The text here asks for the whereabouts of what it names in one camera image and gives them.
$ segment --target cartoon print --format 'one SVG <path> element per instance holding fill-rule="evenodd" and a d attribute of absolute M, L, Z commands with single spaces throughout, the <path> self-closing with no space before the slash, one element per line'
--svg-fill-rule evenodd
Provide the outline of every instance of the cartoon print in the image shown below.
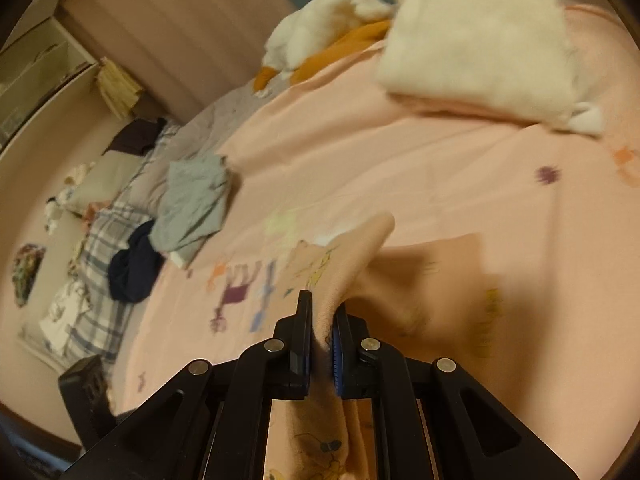
<path fill-rule="evenodd" d="M 277 469 L 269 469 L 264 476 L 264 480 L 284 480 L 283 474 Z"/>
<path fill-rule="evenodd" d="M 274 211 L 264 221 L 264 237 L 272 238 L 280 250 L 289 251 L 298 241 L 297 223 L 294 210 Z"/>
<path fill-rule="evenodd" d="M 640 154 L 628 146 L 612 152 L 617 176 L 630 187 L 640 187 Z"/>
<path fill-rule="evenodd" d="M 261 268 L 262 262 L 256 262 L 254 273 L 251 277 L 249 277 L 249 269 L 246 264 L 236 265 L 233 273 L 230 268 L 226 270 L 225 291 L 220 297 L 220 304 L 214 310 L 214 318 L 209 321 L 209 325 L 214 334 L 226 330 L 226 319 L 223 316 L 225 305 L 242 303 L 246 299 L 249 287 L 258 277 L 258 272 L 260 272 Z M 242 281 L 239 285 L 234 285 L 239 271 L 242 272 Z"/>
<path fill-rule="evenodd" d="M 299 278 L 300 276 L 302 276 L 305 272 L 307 272 L 308 270 L 311 270 L 314 266 L 315 261 L 312 261 L 310 264 L 308 264 L 305 267 L 302 267 L 302 269 L 298 270 L 297 272 L 293 273 L 293 277 L 294 278 Z"/>
<path fill-rule="evenodd" d="M 324 270 L 326 269 L 327 265 L 329 265 L 329 262 L 331 261 L 331 253 L 333 253 L 338 247 L 328 249 L 327 252 L 324 254 L 324 256 L 322 257 L 322 260 L 320 261 L 319 267 L 314 272 L 312 272 L 311 276 L 309 276 L 309 279 L 306 280 L 307 290 L 314 290 L 314 288 L 318 284 L 318 281 L 324 274 Z"/>
<path fill-rule="evenodd" d="M 502 315 L 502 298 L 497 288 L 489 288 L 485 293 L 484 319 L 472 328 L 472 351 L 481 358 L 491 357 L 494 343 L 495 321 Z"/>
<path fill-rule="evenodd" d="M 536 171 L 536 179 L 543 186 L 548 186 L 560 180 L 560 173 L 560 170 L 555 166 L 542 166 Z"/>
<path fill-rule="evenodd" d="M 344 474 L 344 465 L 340 464 L 340 462 L 335 459 L 333 453 L 334 451 L 338 451 L 342 447 L 342 442 L 340 440 L 322 442 L 318 437 L 310 433 L 297 434 L 295 438 L 299 439 L 305 447 L 308 447 L 309 444 L 311 444 L 312 447 L 319 444 L 320 451 L 322 451 L 323 453 L 327 453 L 331 458 L 331 460 L 329 460 L 329 465 L 322 468 L 322 472 L 316 473 L 308 480 L 338 480 L 340 476 Z M 310 442 L 310 439 L 314 440 L 315 443 L 312 444 Z"/>
<path fill-rule="evenodd" d="M 269 298 L 271 297 L 273 291 L 276 289 L 273 285 L 275 269 L 276 260 L 273 260 L 267 266 L 267 281 L 262 288 L 262 303 L 260 304 L 260 310 L 255 313 L 254 320 L 251 323 L 249 332 L 258 332 L 258 330 L 260 330 L 260 325 L 262 324 L 262 320 L 264 319 L 264 314 L 265 312 L 267 312 L 267 307 L 269 306 Z"/>
<path fill-rule="evenodd" d="M 65 313 L 65 305 L 54 302 L 49 310 L 49 317 L 56 323 Z"/>
<path fill-rule="evenodd" d="M 219 276 L 225 275 L 226 264 L 228 263 L 229 263 L 229 260 L 222 260 L 221 262 L 218 262 L 213 266 L 211 275 L 207 280 L 207 292 L 213 292 L 214 290 L 216 290 L 216 278 Z"/>
<path fill-rule="evenodd" d="M 145 374 L 146 372 L 142 372 L 139 376 L 138 376 L 138 393 L 140 393 L 145 385 L 146 385 L 146 379 L 145 379 Z"/>

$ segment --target white cloth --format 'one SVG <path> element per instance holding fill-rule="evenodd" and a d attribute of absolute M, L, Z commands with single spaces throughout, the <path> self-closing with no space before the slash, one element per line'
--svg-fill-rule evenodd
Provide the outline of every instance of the white cloth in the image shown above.
<path fill-rule="evenodd" d="M 47 317 L 40 320 L 40 328 L 54 354 L 64 357 L 71 329 L 78 316 L 89 308 L 84 283 L 80 279 L 69 278 L 54 296 Z"/>
<path fill-rule="evenodd" d="M 376 74 L 387 91 L 602 133 L 559 0 L 398 1 Z"/>
<path fill-rule="evenodd" d="M 264 45 L 262 66 L 295 70 L 350 30 L 391 17 L 394 6 L 382 0 L 311 0 L 284 18 Z"/>

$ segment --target purple print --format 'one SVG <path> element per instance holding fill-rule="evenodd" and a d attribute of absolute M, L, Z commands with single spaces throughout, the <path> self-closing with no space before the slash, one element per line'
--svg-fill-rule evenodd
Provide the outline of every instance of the purple print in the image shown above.
<path fill-rule="evenodd" d="M 536 171 L 536 178 L 543 186 L 548 186 L 560 180 L 561 171 L 555 166 L 542 166 Z"/>
<path fill-rule="evenodd" d="M 254 273 L 251 277 L 249 277 L 249 268 L 246 264 L 236 266 L 233 273 L 231 273 L 230 267 L 226 270 L 225 291 L 220 297 L 220 304 L 213 311 L 214 318 L 209 321 L 209 325 L 214 334 L 224 332 L 226 330 L 226 319 L 223 315 L 225 305 L 242 303 L 246 299 L 249 286 L 258 277 L 258 272 L 260 272 L 261 268 L 262 262 L 256 262 Z M 239 285 L 234 285 L 239 270 L 242 270 L 242 281 Z"/>

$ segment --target metal screw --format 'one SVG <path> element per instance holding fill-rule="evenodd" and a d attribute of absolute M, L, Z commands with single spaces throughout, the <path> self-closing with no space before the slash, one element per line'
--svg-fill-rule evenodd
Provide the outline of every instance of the metal screw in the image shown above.
<path fill-rule="evenodd" d="M 380 341 L 377 339 L 373 339 L 372 337 L 367 337 L 360 342 L 360 346 L 362 346 L 367 352 L 372 350 L 380 349 Z"/>
<path fill-rule="evenodd" d="M 269 339 L 264 343 L 264 349 L 267 352 L 279 352 L 284 348 L 284 343 L 280 339 Z"/>
<path fill-rule="evenodd" d="M 191 375 L 202 375 L 207 370 L 209 370 L 209 363 L 202 359 L 198 359 L 189 364 L 189 373 Z"/>
<path fill-rule="evenodd" d="M 438 359 L 436 366 L 438 367 L 438 370 L 446 372 L 447 374 L 456 369 L 456 363 L 448 357 Z"/>

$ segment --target stuffed animal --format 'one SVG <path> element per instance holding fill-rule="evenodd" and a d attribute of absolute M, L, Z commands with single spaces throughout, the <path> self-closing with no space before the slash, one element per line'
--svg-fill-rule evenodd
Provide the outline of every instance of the stuffed animal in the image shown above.
<path fill-rule="evenodd" d="M 65 187 L 63 187 L 56 196 L 52 196 L 47 200 L 47 204 L 44 206 L 44 229 L 49 235 L 52 235 L 58 227 L 58 221 L 62 216 L 62 209 L 65 204 L 73 195 L 76 187 L 84 180 L 94 165 L 95 163 L 91 162 L 89 164 L 80 164 L 79 166 L 72 168 L 65 177 Z"/>

